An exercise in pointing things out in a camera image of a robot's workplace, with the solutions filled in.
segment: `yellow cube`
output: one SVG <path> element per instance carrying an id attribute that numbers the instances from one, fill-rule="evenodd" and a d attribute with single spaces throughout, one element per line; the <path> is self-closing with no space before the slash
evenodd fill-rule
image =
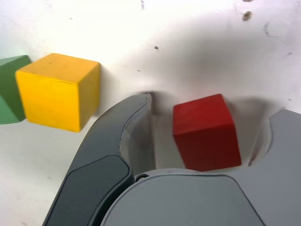
<path id="1" fill-rule="evenodd" d="M 16 72 L 28 121 L 80 132 L 99 105 L 100 64 L 50 54 Z"/>

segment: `red cube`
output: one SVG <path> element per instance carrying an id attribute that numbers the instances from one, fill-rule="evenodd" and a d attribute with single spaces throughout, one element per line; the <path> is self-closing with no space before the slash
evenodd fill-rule
<path id="1" fill-rule="evenodd" d="M 233 119 L 221 94 L 174 106 L 173 135 L 186 168 L 241 165 Z"/>

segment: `wooden block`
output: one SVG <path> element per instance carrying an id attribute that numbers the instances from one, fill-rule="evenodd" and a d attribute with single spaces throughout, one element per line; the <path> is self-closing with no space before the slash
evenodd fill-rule
<path id="1" fill-rule="evenodd" d="M 28 56 L 0 60 L 0 124 L 20 122 L 25 119 L 15 72 L 30 64 Z"/>
<path id="2" fill-rule="evenodd" d="M 188 169 L 241 165 L 234 122 L 221 94 L 174 106 L 173 120 L 174 139 Z"/>
<path id="3" fill-rule="evenodd" d="M 98 62 L 50 54 L 16 72 L 28 121 L 79 132 L 99 105 Z"/>

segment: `stain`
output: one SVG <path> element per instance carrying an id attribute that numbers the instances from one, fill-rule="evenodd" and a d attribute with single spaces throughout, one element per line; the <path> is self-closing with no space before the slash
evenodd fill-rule
<path id="1" fill-rule="evenodd" d="M 283 57 L 283 60 L 287 59 L 289 56 L 291 56 L 293 53 L 292 52 L 289 52 L 287 53 L 284 57 Z"/>
<path id="2" fill-rule="evenodd" d="M 144 1 L 141 0 L 141 9 L 144 10 Z"/>
<path id="3" fill-rule="evenodd" d="M 44 0 L 45 6 L 47 6 L 48 8 L 52 8 L 52 1 L 51 0 Z"/>
<path id="4" fill-rule="evenodd" d="M 252 12 L 251 11 L 247 11 L 243 14 L 243 21 L 248 21 L 250 20 L 252 17 Z"/>
<path id="5" fill-rule="evenodd" d="M 266 22 L 263 26 L 263 32 L 265 33 L 266 36 L 270 38 L 278 38 L 278 36 L 273 36 L 269 33 L 269 22 Z"/>

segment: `dark spot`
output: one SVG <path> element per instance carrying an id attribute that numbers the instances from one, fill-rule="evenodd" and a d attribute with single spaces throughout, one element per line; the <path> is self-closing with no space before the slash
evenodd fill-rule
<path id="1" fill-rule="evenodd" d="M 269 34 L 269 22 L 266 22 L 263 26 L 263 32 L 266 34 L 266 36 L 271 37 L 271 35 Z"/>
<path id="2" fill-rule="evenodd" d="M 284 57 L 283 59 L 287 59 L 289 56 L 291 56 L 293 53 L 292 52 L 288 52 Z"/>
<path id="3" fill-rule="evenodd" d="M 251 11 L 247 11 L 243 14 L 243 21 L 248 21 L 250 20 L 252 17 L 252 12 Z"/>

